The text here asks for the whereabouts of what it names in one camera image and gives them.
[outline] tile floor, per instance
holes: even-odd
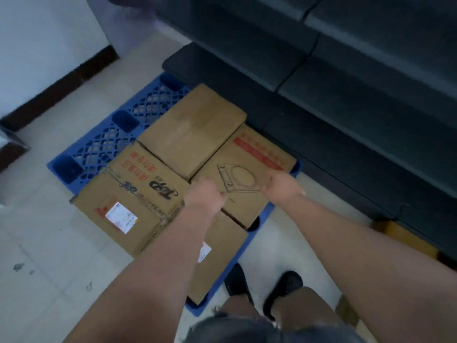
[[[157,33],[19,132],[31,146],[0,174],[0,332],[3,342],[61,342],[132,260],[74,206],[46,164],[162,72],[181,44]],[[308,195],[364,224],[370,220],[300,174]],[[294,223],[276,209],[240,259],[256,305],[285,270],[300,273],[332,307],[340,291]],[[227,298],[220,288],[203,316]],[[184,309],[181,341],[197,318]]]

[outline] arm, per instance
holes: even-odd
[[[225,203],[216,184],[200,179],[186,207],[89,308],[65,342],[172,342],[200,248]]]
[[[436,260],[307,199],[284,172],[264,194],[294,220],[380,343],[450,342],[457,275]]]

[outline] fist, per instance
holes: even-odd
[[[216,183],[205,177],[193,181],[191,187],[184,194],[186,207],[199,207],[216,215],[225,205],[225,194],[219,192]]]
[[[268,184],[261,188],[262,194],[275,205],[282,207],[285,202],[297,195],[305,195],[305,190],[286,172],[267,172]]]

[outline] black slipper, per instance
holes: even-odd
[[[232,270],[227,275],[224,284],[230,296],[246,294],[249,302],[254,305],[251,293],[249,292],[248,283],[246,282],[246,277],[244,276],[243,269],[239,263],[236,263],[233,266]]]
[[[281,278],[276,283],[275,288],[271,294],[266,298],[263,304],[263,314],[270,319],[275,321],[275,318],[271,315],[271,307],[279,296],[286,296],[293,293],[295,290],[303,287],[302,277],[297,272],[287,271],[284,272]]]

